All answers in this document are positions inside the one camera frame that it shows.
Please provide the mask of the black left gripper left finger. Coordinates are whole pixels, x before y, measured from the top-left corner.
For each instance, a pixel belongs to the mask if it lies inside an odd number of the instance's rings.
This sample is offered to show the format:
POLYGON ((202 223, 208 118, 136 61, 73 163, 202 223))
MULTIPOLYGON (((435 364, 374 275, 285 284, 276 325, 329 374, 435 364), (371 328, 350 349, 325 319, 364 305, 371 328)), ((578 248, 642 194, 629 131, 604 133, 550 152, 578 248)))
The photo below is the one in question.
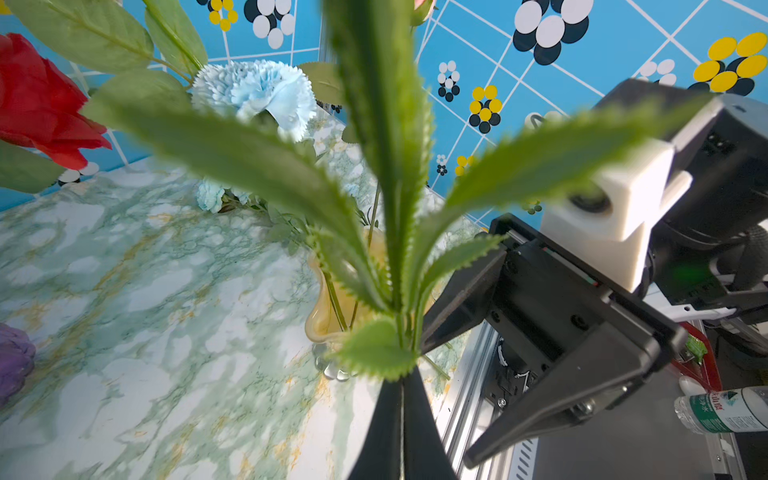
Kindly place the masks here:
POLYGON ((385 381, 350 480, 400 478, 402 383, 385 381))

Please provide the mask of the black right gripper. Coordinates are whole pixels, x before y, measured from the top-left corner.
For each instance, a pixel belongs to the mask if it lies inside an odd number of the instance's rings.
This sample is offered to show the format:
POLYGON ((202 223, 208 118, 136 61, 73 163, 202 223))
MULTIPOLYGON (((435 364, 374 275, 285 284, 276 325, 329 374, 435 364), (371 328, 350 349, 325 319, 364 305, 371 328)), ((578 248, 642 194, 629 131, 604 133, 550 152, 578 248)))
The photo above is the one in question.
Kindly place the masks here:
POLYGON ((489 323, 526 392, 463 456, 475 468, 527 439, 611 410, 682 350, 685 329, 512 214, 494 219, 498 248, 452 274, 424 315, 421 353, 489 323))

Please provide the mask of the light blue carnation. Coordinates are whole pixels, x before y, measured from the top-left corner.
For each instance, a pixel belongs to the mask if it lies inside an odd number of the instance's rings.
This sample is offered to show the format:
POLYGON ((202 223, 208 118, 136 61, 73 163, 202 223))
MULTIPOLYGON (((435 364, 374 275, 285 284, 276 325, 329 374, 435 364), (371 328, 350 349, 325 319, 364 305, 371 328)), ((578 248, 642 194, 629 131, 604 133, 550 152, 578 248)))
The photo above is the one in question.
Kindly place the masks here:
POLYGON ((207 65, 192 86, 192 103, 242 122, 272 126, 315 163, 312 149, 301 143, 317 106, 311 81, 298 67, 269 60, 207 65))
POLYGON ((436 284, 495 250, 499 235, 434 248, 465 214, 480 207, 581 193, 599 168, 624 161, 640 144, 683 126, 703 106, 690 100, 663 112, 658 100, 633 107, 583 111, 506 137, 483 153, 436 210, 424 212, 427 164, 435 122, 413 61, 408 1, 327 1, 335 54, 331 83, 376 190, 368 226, 338 178, 274 127, 242 122, 184 101, 159 103, 110 97, 104 104, 119 129, 160 158, 197 177, 236 187, 310 221, 321 262, 333 281, 377 317, 353 330, 336 355, 354 372, 371 367, 411 372, 420 357, 424 315, 436 284), (372 234, 385 235, 386 260, 370 253, 372 234))

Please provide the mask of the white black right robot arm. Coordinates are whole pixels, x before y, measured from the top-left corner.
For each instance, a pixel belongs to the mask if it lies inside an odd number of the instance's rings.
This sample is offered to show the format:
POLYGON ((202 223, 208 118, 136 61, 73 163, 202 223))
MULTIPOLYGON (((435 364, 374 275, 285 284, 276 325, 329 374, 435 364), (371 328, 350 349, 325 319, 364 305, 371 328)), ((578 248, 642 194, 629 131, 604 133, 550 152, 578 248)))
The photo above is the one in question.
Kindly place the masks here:
POLYGON ((601 170, 538 228, 505 214, 500 246, 452 275, 425 318, 432 351, 479 324, 498 334, 481 382, 497 418, 462 462, 583 424, 682 352, 684 310, 757 322, 767 311, 767 108, 733 93, 627 80, 600 108, 704 107, 601 170))

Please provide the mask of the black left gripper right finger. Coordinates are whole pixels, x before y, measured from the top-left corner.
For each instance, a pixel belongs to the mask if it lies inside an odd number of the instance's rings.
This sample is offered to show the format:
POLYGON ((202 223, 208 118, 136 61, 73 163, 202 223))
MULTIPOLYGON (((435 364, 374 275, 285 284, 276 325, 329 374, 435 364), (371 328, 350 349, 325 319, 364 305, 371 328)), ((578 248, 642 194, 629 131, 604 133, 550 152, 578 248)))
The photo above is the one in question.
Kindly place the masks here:
POLYGON ((418 368, 403 380, 404 478, 456 480, 418 368))

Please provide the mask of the blue purple ribbed glass vase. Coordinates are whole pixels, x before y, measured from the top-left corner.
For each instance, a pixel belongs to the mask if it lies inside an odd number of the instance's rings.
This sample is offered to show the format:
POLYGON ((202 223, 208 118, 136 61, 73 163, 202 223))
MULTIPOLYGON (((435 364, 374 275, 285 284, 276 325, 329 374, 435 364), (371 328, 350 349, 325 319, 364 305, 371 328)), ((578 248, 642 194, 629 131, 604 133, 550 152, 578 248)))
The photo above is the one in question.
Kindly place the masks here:
POLYGON ((1 405, 24 386, 34 369, 36 347, 28 335, 19 329, 1 324, 1 405))

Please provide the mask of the yellow ceramic vase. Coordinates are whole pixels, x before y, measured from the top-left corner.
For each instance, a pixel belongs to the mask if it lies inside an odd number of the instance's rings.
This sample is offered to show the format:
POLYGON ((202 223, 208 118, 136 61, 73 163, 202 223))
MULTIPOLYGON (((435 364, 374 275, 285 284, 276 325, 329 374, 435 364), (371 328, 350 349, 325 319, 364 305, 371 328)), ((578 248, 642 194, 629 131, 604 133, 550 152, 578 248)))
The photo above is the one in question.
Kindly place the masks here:
MULTIPOLYGON (((379 229, 363 227, 362 233, 367 238, 372 234, 370 253, 377 261, 386 260, 385 235, 379 229)), ((337 285, 330 274, 326 271, 325 265, 321 262, 318 250, 317 240, 313 233, 307 237, 307 244, 312 251, 309 258, 309 264, 320 284, 320 293, 314 309, 307 317, 305 322, 305 333, 310 341, 319 345, 317 347, 320 353, 316 353, 316 366, 329 379, 346 381, 360 372, 354 372, 351 368, 355 365, 344 365, 336 355, 338 349, 343 345, 348 337, 348 330, 353 327, 357 330, 364 327, 370 321, 377 317, 376 312, 372 312, 367 306, 360 303, 356 310, 356 323, 352 326, 352 314, 356 297, 337 285)), ((396 373, 405 374, 404 367, 387 370, 384 367, 371 367, 373 370, 364 369, 362 374, 372 378, 381 378, 394 380, 396 373)))

